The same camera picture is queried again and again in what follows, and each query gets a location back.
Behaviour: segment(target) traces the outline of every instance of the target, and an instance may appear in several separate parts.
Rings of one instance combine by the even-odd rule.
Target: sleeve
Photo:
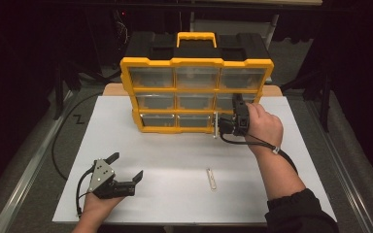
[[[322,211],[320,200],[306,188],[291,196],[267,202],[269,213],[265,215],[268,232],[339,232],[338,225]]]

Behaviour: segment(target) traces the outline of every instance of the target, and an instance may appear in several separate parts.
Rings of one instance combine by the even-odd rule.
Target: black cable
[[[86,97],[85,99],[81,100],[78,104],[76,104],[76,105],[74,106],[74,108],[72,108],[72,110],[68,113],[68,115],[66,115],[65,119],[64,119],[64,120],[62,121],[62,123],[60,124],[59,129],[57,130],[57,132],[56,132],[56,134],[55,134],[55,136],[54,136],[54,138],[53,138],[53,143],[52,143],[52,147],[51,147],[52,163],[53,163],[53,166],[55,167],[56,172],[57,172],[57,173],[59,174],[59,176],[60,176],[63,180],[65,180],[65,181],[67,181],[68,179],[66,178],[65,175],[62,174],[62,172],[60,171],[60,169],[59,169],[59,167],[57,166],[56,161],[55,161],[54,149],[55,149],[55,144],[56,144],[57,138],[58,138],[58,136],[59,136],[59,134],[60,134],[60,132],[61,132],[61,130],[62,130],[63,125],[65,124],[65,122],[66,122],[66,120],[68,119],[68,117],[72,114],[72,112],[74,112],[74,110],[75,110],[76,108],[78,108],[78,106],[80,106],[84,101],[86,101],[86,100],[88,100],[88,99],[90,99],[90,98],[92,98],[92,97],[94,97],[94,96],[99,96],[99,95],[101,95],[101,94],[102,94],[102,92],[98,92],[98,93],[92,94],[92,95]]]
[[[260,140],[258,139],[257,137],[251,135],[251,134],[247,134],[249,135],[250,137],[253,137],[257,140]],[[277,154],[279,154],[283,159],[285,159],[289,165],[293,168],[293,170],[296,172],[296,174],[298,174],[298,170],[296,169],[296,166],[295,164],[293,163],[292,159],[290,159],[290,157],[283,151],[281,150],[280,148],[278,147],[275,147],[263,140],[260,140],[260,143],[259,142],[237,142],[237,141],[230,141],[230,140],[227,140],[223,137],[223,133],[220,132],[220,138],[228,143],[228,144],[234,144],[234,145],[247,145],[247,146],[250,146],[250,145],[253,145],[253,146],[262,146],[262,147],[266,147],[266,148],[269,148],[271,149],[274,153],[276,152]]]
[[[76,201],[76,205],[77,205],[77,214],[78,214],[78,217],[81,218],[81,215],[83,214],[83,211],[80,207],[80,198],[87,195],[87,193],[85,193],[84,195],[81,195],[80,196],[80,190],[81,190],[81,184],[84,180],[84,178],[89,175],[90,173],[93,172],[95,166],[92,166],[89,170],[87,170],[86,172],[84,172],[84,174],[81,176],[80,180],[78,181],[78,187],[77,187],[77,194],[76,194],[76,198],[75,198],[75,201]]]

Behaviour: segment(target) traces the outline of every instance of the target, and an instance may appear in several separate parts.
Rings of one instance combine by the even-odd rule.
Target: hand
[[[125,197],[99,199],[89,193],[85,197],[84,211],[74,232],[96,232],[114,207]]]
[[[273,146],[280,147],[281,142],[283,141],[284,133],[284,127],[281,124],[280,119],[277,116],[265,112],[264,108],[260,104],[247,103],[247,106],[250,113],[250,128],[247,136],[245,137],[246,141],[259,142],[259,140],[250,136],[252,135]],[[262,146],[249,145],[249,147],[255,155],[272,152],[271,149]]]

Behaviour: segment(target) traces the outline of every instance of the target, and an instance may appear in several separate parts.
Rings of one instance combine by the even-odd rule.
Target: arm
[[[74,233],[96,233],[102,222],[108,217],[112,209],[123,200],[124,197],[111,199],[99,199],[93,193],[85,197],[84,211],[80,221],[72,231]]]
[[[265,112],[259,104],[248,104],[248,111],[250,112],[248,134],[280,147],[284,132],[280,119]],[[246,140],[256,142],[256,139],[251,136],[246,136]],[[305,189],[304,183],[296,172],[280,155],[262,146],[249,147],[258,162],[268,200],[291,196]]]
[[[257,137],[280,147],[284,132],[281,121],[259,104],[248,104],[248,111],[250,129],[246,140],[256,142]],[[336,222],[322,211],[319,199],[284,158],[269,148],[249,147],[258,162],[268,197],[268,232],[338,232]]]

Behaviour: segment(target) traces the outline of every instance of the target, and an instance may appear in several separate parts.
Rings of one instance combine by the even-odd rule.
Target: yellow organizer box
[[[120,68],[140,131],[213,133],[233,93],[259,101],[274,64],[254,33],[134,32]]]

